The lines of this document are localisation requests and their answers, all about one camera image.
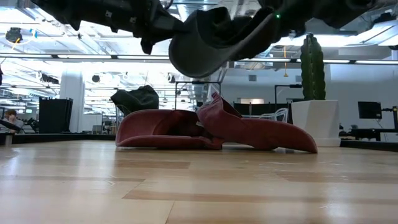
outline white planter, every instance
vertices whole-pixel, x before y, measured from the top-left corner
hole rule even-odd
[[[315,140],[318,147],[340,147],[337,100],[312,100],[292,103],[293,124]]]

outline red cloth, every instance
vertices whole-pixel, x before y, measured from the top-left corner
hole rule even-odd
[[[173,149],[221,149],[223,140],[197,125],[197,114],[184,110],[141,110],[127,115],[116,145]]]
[[[243,118],[219,94],[213,102],[197,112],[203,127],[226,141],[247,144],[256,149],[273,150],[277,147],[317,153],[317,145],[304,130],[280,121]]]

